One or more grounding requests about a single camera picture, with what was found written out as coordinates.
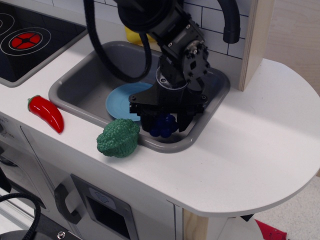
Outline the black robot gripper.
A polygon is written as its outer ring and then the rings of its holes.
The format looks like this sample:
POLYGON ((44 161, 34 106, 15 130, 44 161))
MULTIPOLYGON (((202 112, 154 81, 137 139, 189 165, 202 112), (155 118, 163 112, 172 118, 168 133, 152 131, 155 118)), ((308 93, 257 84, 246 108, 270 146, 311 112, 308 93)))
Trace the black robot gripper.
POLYGON ((129 112, 140 116, 142 129, 150 132, 156 129, 160 114, 177 114, 178 131, 184 132, 197 114, 204 112, 208 97, 202 92, 188 89, 165 88, 154 83, 147 90, 129 96, 129 112))

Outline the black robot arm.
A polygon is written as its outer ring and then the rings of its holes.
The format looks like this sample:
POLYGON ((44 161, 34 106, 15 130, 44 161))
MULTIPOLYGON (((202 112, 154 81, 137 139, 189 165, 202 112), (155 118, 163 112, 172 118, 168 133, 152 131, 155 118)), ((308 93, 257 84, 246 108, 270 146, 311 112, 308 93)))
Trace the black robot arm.
POLYGON ((204 36, 189 14, 175 0, 119 0, 122 23, 139 34, 145 54, 145 67, 138 76, 121 71, 108 57, 99 40, 92 0, 84 1, 87 30, 91 43, 105 67, 117 78, 135 83, 151 69, 149 37, 161 49, 156 81, 145 91, 129 97, 131 113, 140 117, 144 131, 157 137, 183 132, 197 114, 204 112, 207 96, 202 90, 190 90, 192 81, 203 87, 203 76, 210 67, 204 36))

